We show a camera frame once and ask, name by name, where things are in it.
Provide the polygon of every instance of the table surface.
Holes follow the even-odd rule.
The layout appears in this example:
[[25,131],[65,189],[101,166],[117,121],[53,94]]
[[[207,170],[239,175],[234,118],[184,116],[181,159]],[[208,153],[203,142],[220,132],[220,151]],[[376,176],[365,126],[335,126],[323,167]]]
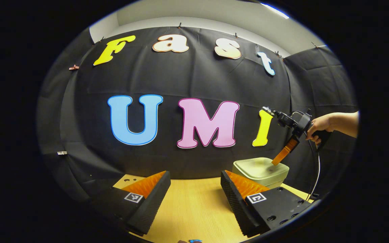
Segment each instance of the table surface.
[[[143,178],[126,174],[114,187],[121,189]],[[305,192],[285,184],[281,186],[302,199],[307,198]],[[220,177],[171,180],[148,234],[141,238],[155,243],[178,243],[180,240],[239,243],[249,239],[241,233],[221,188]]]

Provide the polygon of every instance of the human hand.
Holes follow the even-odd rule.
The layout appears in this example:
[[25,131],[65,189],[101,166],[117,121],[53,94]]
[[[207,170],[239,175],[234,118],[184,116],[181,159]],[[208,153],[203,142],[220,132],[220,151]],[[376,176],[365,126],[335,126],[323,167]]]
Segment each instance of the human hand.
[[312,120],[313,126],[307,131],[306,140],[310,139],[313,142],[315,142],[316,145],[318,145],[319,143],[321,143],[321,139],[317,135],[312,137],[312,135],[315,131],[322,131],[322,130],[326,130],[328,132],[334,131],[334,129],[330,123],[330,117],[331,117],[331,114],[327,114],[327,115],[323,115],[321,117],[318,117],[316,119],[313,119]]

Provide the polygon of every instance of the black handle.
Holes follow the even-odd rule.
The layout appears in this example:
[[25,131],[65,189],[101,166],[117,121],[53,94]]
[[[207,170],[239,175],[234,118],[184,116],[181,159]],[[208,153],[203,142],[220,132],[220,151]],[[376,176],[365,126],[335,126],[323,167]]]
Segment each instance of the black handle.
[[332,132],[329,132],[329,131],[326,131],[326,130],[315,131],[312,134],[312,137],[318,136],[321,139],[321,143],[318,146],[318,150],[317,151],[319,151],[325,145],[325,143],[328,141],[328,139],[331,136],[331,134],[332,134]]

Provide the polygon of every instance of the letter m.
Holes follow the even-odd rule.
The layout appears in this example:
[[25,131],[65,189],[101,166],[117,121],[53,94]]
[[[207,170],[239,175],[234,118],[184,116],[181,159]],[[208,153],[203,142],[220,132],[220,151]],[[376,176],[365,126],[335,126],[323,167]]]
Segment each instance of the letter m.
[[224,101],[219,105],[213,118],[210,119],[204,104],[199,99],[187,98],[178,102],[184,111],[182,138],[177,142],[180,148],[194,148],[198,145],[195,140],[195,130],[202,145],[208,146],[217,131],[217,138],[213,141],[216,147],[229,147],[235,144],[233,130],[236,112],[239,104]]

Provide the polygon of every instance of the ceiling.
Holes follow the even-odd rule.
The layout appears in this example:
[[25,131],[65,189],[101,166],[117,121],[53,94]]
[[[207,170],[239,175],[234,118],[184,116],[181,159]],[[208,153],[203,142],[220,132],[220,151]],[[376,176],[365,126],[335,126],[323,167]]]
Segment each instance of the ceiling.
[[196,17],[246,29],[281,46],[290,54],[325,43],[291,18],[259,3],[241,0],[140,0],[117,11],[118,25],[159,17]]

